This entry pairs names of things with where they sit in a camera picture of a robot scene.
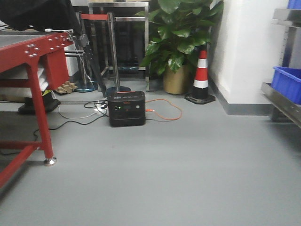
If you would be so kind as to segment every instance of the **orange and white traffic cone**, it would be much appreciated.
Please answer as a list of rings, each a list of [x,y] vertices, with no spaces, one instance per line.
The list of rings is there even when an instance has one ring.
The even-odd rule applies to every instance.
[[[192,93],[185,96],[195,104],[203,105],[215,101],[215,97],[208,94],[207,51],[201,50],[198,58],[198,68],[193,82]]]

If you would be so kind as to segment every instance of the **wall baseboard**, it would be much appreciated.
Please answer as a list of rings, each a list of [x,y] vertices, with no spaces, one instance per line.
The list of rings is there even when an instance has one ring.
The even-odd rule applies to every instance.
[[[222,93],[217,88],[212,79],[209,79],[211,90],[220,101],[222,107],[228,115],[270,115],[273,105],[265,104],[229,104]]]

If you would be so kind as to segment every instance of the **metal pole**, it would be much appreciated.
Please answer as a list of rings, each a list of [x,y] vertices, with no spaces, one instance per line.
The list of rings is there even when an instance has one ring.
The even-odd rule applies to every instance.
[[[109,23],[112,62],[113,62],[114,83],[115,83],[115,87],[116,87],[116,92],[119,92],[120,91],[120,82],[119,82],[119,73],[118,73],[118,64],[117,64],[116,45],[115,45],[113,13],[108,13],[108,23]]]

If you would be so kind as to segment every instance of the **black cloth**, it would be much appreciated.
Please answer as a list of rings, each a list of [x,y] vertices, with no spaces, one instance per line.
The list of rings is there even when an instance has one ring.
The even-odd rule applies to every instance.
[[[0,20],[19,31],[73,29],[81,34],[70,0],[0,0]]]

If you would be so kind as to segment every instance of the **gold plant pot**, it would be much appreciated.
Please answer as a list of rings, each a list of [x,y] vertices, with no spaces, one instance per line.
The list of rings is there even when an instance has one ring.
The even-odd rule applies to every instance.
[[[184,94],[188,92],[190,84],[189,70],[187,65],[183,65],[174,73],[169,67],[164,73],[163,87],[166,93]]]

